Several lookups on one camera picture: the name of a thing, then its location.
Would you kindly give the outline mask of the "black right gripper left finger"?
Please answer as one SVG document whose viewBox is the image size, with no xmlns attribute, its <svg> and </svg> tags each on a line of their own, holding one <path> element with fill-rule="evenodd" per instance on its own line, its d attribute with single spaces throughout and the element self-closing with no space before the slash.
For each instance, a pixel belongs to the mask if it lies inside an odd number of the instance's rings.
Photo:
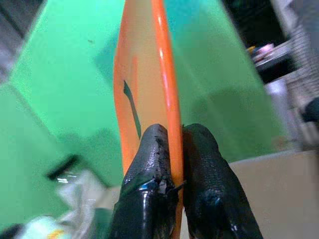
<svg viewBox="0 0 319 239">
<path fill-rule="evenodd" d="M 168 239 L 175 227 L 178 189 L 172 179 L 167 130 L 149 126 L 115 204 L 109 238 Z"/>
</svg>

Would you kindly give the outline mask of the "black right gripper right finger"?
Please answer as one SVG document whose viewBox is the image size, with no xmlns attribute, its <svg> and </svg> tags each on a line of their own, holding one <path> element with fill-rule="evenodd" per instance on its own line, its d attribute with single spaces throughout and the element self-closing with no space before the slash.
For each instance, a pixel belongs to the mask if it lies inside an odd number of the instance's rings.
<svg viewBox="0 0 319 239">
<path fill-rule="evenodd" d="M 261 239 L 236 174 L 205 126 L 183 127 L 183 205 L 192 239 Z"/>
</svg>

